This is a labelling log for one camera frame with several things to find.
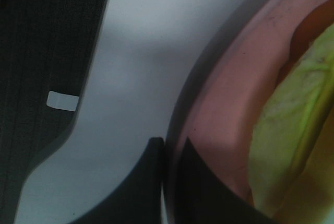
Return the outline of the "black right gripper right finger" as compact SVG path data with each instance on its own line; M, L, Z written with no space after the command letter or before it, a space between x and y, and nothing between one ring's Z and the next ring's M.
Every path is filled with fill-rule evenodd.
M174 206L176 223L275 223L223 184L204 163L189 139L178 164Z

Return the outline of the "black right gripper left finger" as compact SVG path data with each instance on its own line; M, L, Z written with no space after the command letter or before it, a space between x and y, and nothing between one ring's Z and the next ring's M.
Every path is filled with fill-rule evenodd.
M161 137L153 137L126 179L73 223L161 223L163 172L164 141Z

